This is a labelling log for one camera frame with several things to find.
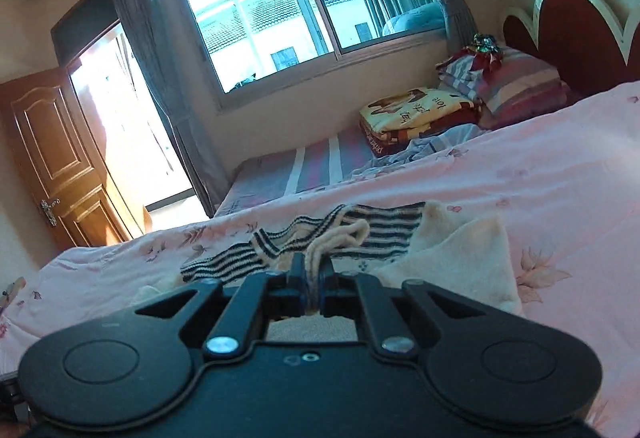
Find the pink floral bed sheet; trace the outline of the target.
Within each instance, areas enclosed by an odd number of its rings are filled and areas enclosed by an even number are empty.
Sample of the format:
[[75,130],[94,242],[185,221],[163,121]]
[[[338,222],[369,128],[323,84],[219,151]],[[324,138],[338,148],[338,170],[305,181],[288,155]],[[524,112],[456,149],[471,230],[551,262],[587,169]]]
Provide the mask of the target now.
[[639,86],[480,135],[407,164],[250,207],[206,223],[96,249],[69,250],[26,281],[1,316],[1,370],[41,337],[128,307],[137,293],[212,263],[229,247],[278,243],[352,204],[436,201],[451,215],[499,216],[522,313],[573,334],[599,356],[588,422],[639,432]]

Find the light blue crumpled cloth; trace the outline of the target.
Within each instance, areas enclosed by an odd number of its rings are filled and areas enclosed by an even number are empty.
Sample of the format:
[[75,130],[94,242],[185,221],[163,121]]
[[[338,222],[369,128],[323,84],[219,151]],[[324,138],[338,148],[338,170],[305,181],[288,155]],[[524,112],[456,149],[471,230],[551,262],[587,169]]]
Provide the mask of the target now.
[[395,169],[400,169],[402,165],[431,157],[435,153],[449,151],[485,133],[487,133],[487,129],[468,123],[450,127],[437,135],[412,139],[406,149],[384,155],[384,157],[374,158],[359,169],[352,171],[348,177],[370,177],[382,172],[395,171]]

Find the striped red grey pillow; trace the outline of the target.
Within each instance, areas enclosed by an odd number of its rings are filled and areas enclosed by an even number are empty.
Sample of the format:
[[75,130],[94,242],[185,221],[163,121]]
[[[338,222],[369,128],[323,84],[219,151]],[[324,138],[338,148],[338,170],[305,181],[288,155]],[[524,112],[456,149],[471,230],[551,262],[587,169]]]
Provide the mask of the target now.
[[436,67],[440,82],[480,108],[478,124],[496,129],[567,105],[570,87],[548,62],[501,45],[498,53],[454,55]]

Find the shiny gift bow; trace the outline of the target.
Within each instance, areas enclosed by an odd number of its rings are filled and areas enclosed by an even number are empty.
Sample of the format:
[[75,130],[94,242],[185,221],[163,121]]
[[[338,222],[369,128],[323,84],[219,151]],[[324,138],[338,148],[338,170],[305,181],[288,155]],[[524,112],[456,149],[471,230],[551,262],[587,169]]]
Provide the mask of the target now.
[[472,50],[474,54],[496,57],[502,55],[502,48],[498,44],[495,36],[490,34],[475,33],[469,49]]

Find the grey left curtain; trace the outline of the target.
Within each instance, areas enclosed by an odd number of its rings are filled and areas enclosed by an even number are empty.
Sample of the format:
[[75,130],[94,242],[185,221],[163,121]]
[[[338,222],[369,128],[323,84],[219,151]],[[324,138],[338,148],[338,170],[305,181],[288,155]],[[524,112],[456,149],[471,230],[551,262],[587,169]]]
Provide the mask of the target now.
[[186,94],[188,87],[179,74],[160,0],[113,2],[186,176],[206,215],[212,217],[230,183]]

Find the red white wooden headboard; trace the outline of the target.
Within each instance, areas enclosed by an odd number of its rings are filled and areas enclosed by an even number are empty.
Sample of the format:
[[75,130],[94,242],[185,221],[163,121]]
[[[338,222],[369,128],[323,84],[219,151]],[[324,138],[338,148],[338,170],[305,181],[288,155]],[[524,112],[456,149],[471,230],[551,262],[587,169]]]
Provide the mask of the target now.
[[558,70],[578,102],[639,80],[639,11],[620,21],[605,0],[535,0],[502,17],[506,45]]

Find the striped purple mattress sheet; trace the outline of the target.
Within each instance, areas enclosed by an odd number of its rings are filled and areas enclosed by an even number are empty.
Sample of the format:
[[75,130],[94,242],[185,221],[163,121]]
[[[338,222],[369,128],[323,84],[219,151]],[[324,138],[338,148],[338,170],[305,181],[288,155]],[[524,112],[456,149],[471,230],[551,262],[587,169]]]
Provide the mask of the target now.
[[347,179],[373,159],[366,137],[349,127],[307,147],[270,153],[243,162],[216,217]]

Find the yellow red folded blanket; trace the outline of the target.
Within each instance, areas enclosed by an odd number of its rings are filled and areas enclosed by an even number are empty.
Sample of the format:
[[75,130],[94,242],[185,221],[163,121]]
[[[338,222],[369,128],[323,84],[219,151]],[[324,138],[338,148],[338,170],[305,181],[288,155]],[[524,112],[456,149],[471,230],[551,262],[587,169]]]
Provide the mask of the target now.
[[425,138],[480,120],[480,106],[456,91],[418,87],[370,102],[359,125],[375,157],[394,154]]

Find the brown wooden door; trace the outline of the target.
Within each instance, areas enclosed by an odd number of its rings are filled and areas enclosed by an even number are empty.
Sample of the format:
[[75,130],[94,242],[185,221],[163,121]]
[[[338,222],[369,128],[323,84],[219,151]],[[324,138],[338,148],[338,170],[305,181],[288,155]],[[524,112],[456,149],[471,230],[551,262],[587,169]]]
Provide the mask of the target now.
[[[62,251],[139,238],[146,208],[122,195],[107,169],[106,135],[91,98],[79,99],[63,68],[1,85],[1,119],[21,177]],[[40,201],[59,198],[51,227]]]

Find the cream striped knit sweater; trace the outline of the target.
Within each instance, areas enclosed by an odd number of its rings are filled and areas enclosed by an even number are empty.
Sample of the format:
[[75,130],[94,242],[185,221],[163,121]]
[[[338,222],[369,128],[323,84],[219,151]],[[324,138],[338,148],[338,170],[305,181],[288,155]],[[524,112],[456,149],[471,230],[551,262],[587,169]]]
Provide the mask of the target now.
[[324,258],[338,273],[365,273],[387,288],[420,280],[511,315],[523,312],[506,226],[497,214],[471,215],[437,201],[306,211],[270,202],[245,214],[248,236],[224,237],[212,256],[189,259],[178,273],[138,288],[132,301],[157,299],[196,280],[239,285],[258,271],[290,270],[299,254],[309,295],[306,313],[270,323],[271,342],[355,340],[352,320],[319,313]]

